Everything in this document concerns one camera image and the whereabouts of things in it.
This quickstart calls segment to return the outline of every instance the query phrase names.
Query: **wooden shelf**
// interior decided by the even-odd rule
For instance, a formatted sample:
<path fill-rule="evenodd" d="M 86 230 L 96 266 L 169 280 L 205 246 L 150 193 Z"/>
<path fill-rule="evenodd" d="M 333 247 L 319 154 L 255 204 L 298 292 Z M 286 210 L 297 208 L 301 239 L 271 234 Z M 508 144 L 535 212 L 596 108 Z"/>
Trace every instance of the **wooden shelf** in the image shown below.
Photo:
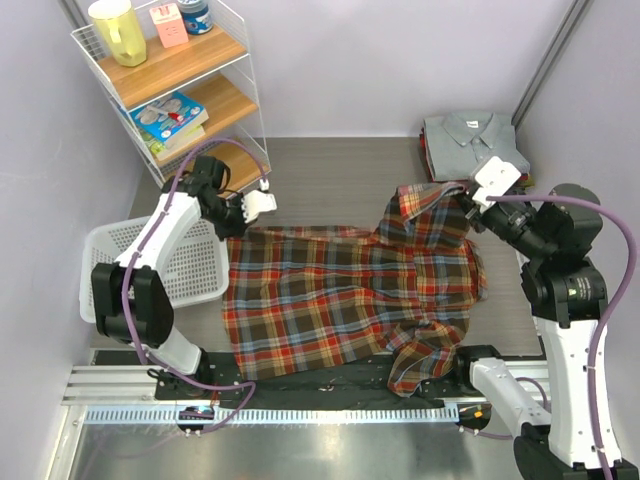
<path fill-rule="evenodd" d="M 207 151 L 206 154 L 222 160 L 231 169 L 231 181 L 227 186 L 229 190 L 241 190 L 260 178 L 260 169 L 256 165 L 256 162 L 253 161 L 253 158 L 235 145 L 230 145 L 228 143 L 218 145 L 217 147 Z M 188 164 L 185 170 L 190 172 L 192 169 L 193 162 Z M 269 166 L 266 164 L 264 165 L 264 170 L 266 173 L 271 171 Z M 168 179 L 171 175 L 173 175 L 173 173 L 167 175 L 165 179 Z"/>
<path fill-rule="evenodd" d="M 111 79 L 128 109 L 151 100 L 246 53 L 246 49 L 220 27 L 190 35 L 189 42 L 164 48 L 158 37 L 147 40 L 147 60 L 137 67 L 123 67 L 107 57 L 98 64 Z"/>
<path fill-rule="evenodd" d="M 222 75 L 216 75 L 185 93 L 207 109 L 209 120 L 202 124 L 205 136 L 188 143 L 162 161 L 156 160 L 159 167 L 166 165 L 206 138 L 212 137 L 258 110 L 258 106 L 255 103 Z"/>

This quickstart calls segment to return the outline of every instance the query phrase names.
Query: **gray floor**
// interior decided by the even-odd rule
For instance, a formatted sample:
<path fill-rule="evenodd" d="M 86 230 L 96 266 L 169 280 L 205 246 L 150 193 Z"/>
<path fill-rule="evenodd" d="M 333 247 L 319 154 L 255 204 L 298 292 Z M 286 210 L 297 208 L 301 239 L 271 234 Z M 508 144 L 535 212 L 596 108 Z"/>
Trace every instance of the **gray floor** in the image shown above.
<path fill-rule="evenodd" d="M 496 418 L 493 432 L 505 433 Z M 202 438 L 176 437 L 149 454 L 175 427 L 85 427 L 71 474 L 76 480 L 513 480 L 521 478 L 512 442 L 458 433 L 446 424 L 255 426 Z M 104 447 L 96 451 L 99 442 Z"/>
<path fill-rule="evenodd" d="M 271 191 L 278 211 L 260 225 L 354 225 L 373 228 L 395 187 L 421 183 L 426 176 L 417 139 L 272 139 Z M 150 215 L 158 188 L 142 178 L 131 217 Z M 470 236 L 480 247 L 489 281 L 489 299 L 473 307 L 467 344 L 493 344 L 504 355 L 538 355 L 540 345 L 520 289 L 514 250 L 493 234 Z M 208 350 L 230 350 L 221 301 L 176 310 L 176 326 Z M 114 348 L 95 334 L 92 347 Z"/>

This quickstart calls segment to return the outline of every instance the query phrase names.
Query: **book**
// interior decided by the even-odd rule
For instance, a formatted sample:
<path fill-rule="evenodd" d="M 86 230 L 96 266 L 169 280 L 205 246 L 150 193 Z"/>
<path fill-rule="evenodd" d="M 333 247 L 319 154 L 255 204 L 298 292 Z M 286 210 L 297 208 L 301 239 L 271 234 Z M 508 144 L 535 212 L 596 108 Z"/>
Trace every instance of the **book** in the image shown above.
<path fill-rule="evenodd" d="M 209 119 L 204 106 L 180 92 L 173 92 L 131 112 L 136 126 L 175 148 L 181 137 Z"/>
<path fill-rule="evenodd" d="M 144 140 L 147 148 L 159 162 L 165 161 L 185 145 L 188 145 L 189 143 L 204 137 L 204 128 L 202 127 L 202 125 L 198 125 L 197 127 L 189 130 L 185 135 L 183 135 L 178 143 L 172 148 L 167 148 L 164 143 L 162 143 L 150 133 L 144 131 L 142 128 L 138 128 L 138 131 L 140 132 L 140 136 L 142 137 L 142 140 Z"/>

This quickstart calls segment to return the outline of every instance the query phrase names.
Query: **shirt collar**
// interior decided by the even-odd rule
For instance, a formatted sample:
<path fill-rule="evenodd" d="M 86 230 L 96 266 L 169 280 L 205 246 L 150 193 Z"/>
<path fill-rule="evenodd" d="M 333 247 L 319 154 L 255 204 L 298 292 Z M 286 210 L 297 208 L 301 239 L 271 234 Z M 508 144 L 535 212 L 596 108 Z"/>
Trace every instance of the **shirt collar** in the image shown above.
<path fill-rule="evenodd" d="M 461 193 L 466 186 L 460 182 L 422 183 L 398 187 L 400 216 L 405 228 L 425 210 L 433 208 L 444 197 Z"/>
<path fill-rule="evenodd" d="M 447 115 L 442 123 L 442 127 L 460 146 L 464 147 L 477 135 L 482 141 L 489 147 L 494 148 L 498 134 L 502 130 L 502 123 L 495 113 L 491 114 L 489 123 L 485 129 L 480 132 L 474 132 L 474 129 L 469 128 L 464 120 L 462 120 L 455 113 Z"/>

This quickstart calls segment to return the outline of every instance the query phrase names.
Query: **small box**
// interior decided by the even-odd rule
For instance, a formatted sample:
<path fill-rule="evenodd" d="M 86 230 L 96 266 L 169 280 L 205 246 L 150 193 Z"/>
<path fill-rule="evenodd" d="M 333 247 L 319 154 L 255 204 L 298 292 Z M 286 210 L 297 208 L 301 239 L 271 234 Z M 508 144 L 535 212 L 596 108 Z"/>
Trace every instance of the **small box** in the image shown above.
<path fill-rule="evenodd" d="M 174 47 L 189 41 L 180 10 L 175 3 L 153 7 L 149 9 L 149 13 L 164 48 Z"/>

